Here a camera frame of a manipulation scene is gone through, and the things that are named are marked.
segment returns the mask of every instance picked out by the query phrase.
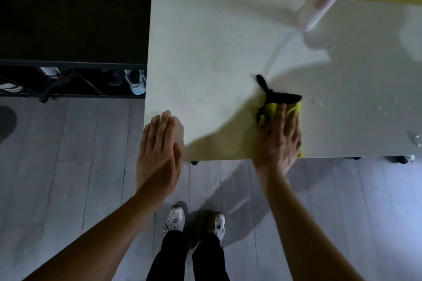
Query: person's right arm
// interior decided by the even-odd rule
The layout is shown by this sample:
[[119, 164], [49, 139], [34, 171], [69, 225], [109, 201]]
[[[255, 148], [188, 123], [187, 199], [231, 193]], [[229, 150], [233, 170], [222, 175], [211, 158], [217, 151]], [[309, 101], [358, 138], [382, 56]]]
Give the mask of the person's right arm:
[[276, 220], [290, 273], [298, 280], [363, 280], [314, 222], [285, 177], [299, 153], [298, 116], [281, 105], [273, 124], [260, 128], [252, 159]]

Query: floor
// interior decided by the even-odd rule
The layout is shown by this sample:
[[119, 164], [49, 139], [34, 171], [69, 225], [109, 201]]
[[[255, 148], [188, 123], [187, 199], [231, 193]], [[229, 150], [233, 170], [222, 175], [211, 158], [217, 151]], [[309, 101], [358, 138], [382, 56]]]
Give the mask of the floor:
[[[0, 145], [0, 279], [21, 280], [135, 190], [144, 101], [0, 98], [17, 127]], [[422, 163], [302, 159], [288, 173], [304, 206], [366, 280], [422, 279]], [[248, 160], [184, 164], [173, 195], [140, 231], [114, 278], [145, 280], [172, 204], [226, 216], [227, 273], [291, 280]], [[191, 252], [185, 279], [193, 281]]]

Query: hand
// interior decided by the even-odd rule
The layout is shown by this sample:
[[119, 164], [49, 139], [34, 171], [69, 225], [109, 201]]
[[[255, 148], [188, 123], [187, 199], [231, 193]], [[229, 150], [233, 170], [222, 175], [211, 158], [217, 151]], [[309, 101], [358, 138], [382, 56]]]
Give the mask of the hand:
[[295, 112], [286, 118], [286, 108], [286, 104], [280, 105], [273, 124], [259, 129], [252, 161], [263, 188], [272, 173], [285, 176], [300, 151], [299, 118]]
[[142, 134], [136, 164], [136, 190], [164, 202], [176, 188], [182, 169], [182, 149], [174, 143], [176, 121], [170, 111], [151, 119]]

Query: pant leg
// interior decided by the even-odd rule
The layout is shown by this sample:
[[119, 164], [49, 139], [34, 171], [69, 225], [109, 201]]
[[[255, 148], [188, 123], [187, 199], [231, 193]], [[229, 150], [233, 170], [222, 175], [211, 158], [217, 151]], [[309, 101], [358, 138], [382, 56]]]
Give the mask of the pant leg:
[[181, 231], [169, 231], [162, 240], [161, 250], [158, 252], [146, 281], [184, 280], [184, 267], [187, 256], [187, 240]]
[[219, 238], [207, 233], [192, 254], [195, 281], [229, 281]]

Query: white tabletop surface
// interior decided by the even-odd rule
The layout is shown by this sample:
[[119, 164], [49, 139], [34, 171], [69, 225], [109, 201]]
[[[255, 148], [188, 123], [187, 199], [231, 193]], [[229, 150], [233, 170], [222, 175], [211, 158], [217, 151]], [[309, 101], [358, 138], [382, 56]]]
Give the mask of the white tabletop surface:
[[187, 160], [248, 159], [262, 74], [303, 96], [304, 157], [419, 154], [422, 8], [339, 0], [305, 33], [304, 0], [152, 0], [145, 122], [170, 109]]

